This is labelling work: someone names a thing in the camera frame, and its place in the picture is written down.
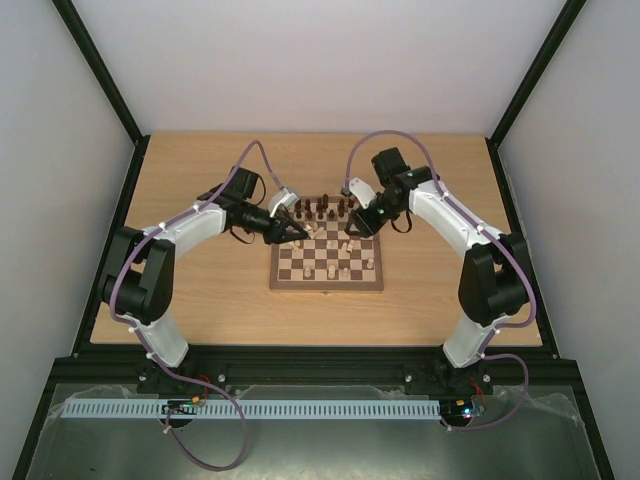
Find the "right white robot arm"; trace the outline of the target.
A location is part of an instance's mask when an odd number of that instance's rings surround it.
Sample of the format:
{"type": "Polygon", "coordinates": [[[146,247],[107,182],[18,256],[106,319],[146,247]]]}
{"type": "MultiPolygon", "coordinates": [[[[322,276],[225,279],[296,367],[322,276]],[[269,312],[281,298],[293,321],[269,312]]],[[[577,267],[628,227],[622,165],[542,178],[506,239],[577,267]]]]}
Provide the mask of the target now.
{"type": "Polygon", "coordinates": [[[346,169],[343,192],[359,208],[348,220],[347,233],[368,238],[405,213],[428,223],[462,258],[458,300],[462,316],[445,341],[447,360],[436,367],[445,390],[460,390],[471,379],[470,365],[502,328],[524,328],[536,317],[526,242],[505,234],[462,205],[436,174],[432,162],[412,169],[396,148],[377,154],[371,163],[383,187],[376,192],[346,169]]]}

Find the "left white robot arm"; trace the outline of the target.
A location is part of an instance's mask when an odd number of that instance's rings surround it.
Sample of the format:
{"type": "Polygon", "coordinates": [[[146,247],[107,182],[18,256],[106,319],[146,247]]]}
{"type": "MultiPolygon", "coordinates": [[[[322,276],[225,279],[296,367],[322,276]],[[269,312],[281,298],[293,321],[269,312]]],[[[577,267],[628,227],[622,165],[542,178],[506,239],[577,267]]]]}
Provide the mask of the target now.
{"type": "Polygon", "coordinates": [[[281,188],[265,208],[249,201],[261,180],[259,174],[238,168],[176,217],[143,230],[116,231],[98,282],[98,298],[116,321],[139,337],[150,359],[176,368],[189,349],[169,313],[175,263],[182,255],[234,228],[261,235],[267,245],[308,237],[289,213],[300,200],[295,191],[281,188]]]}

